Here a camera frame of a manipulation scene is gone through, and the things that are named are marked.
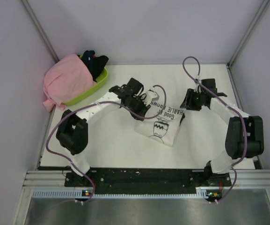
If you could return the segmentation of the white and green t shirt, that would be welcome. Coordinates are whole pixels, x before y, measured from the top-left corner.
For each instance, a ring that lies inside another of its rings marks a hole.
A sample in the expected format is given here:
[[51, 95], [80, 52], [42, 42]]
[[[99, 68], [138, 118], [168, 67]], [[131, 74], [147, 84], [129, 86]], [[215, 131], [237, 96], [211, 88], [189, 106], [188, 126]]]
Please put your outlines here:
[[146, 117], [154, 115], [156, 117], [136, 122], [134, 130], [143, 136], [171, 147], [174, 144], [185, 114], [183, 109], [170, 106], [165, 106], [161, 112], [162, 107], [163, 104], [153, 101], [151, 108], [146, 113]]

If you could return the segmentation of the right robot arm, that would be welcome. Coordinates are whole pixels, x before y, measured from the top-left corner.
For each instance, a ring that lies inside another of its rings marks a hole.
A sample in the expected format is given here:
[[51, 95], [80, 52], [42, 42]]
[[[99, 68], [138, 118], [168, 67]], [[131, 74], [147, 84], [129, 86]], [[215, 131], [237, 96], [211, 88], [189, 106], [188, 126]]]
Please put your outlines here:
[[218, 92], [215, 79], [203, 79], [194, 89], [188, 89], [180, 107], [191, 111], [207, 107], [227, 124], [225, 150], [204, 168], [206, 184], [215, 185], [243, 159], [263, 154], [262, 118], [245, 113], [229, 101], [225, 93]]

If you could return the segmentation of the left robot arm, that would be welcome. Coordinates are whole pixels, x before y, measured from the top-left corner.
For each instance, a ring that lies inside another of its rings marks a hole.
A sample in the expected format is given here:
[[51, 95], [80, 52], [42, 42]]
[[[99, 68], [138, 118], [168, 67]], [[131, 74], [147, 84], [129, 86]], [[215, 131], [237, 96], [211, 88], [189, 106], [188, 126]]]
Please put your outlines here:
[[81, 186], [86, 186], [91, 181], [91, 174], [88, 172], [90, 165], [85, 157], [89, 124], [123, 107], [131, 111], [135, 120], [143, 121], [151, 103], [159, 97], [153, 87], [141, 93], [143, 87], [143, 84], [134, 78], [122, 86], [113, 86], [93, 103], [92, 107], [70, 115], [59, 125], [56, 138], [60, 145], [68, 150], [71, 168], [76, 173], [75, 180]]

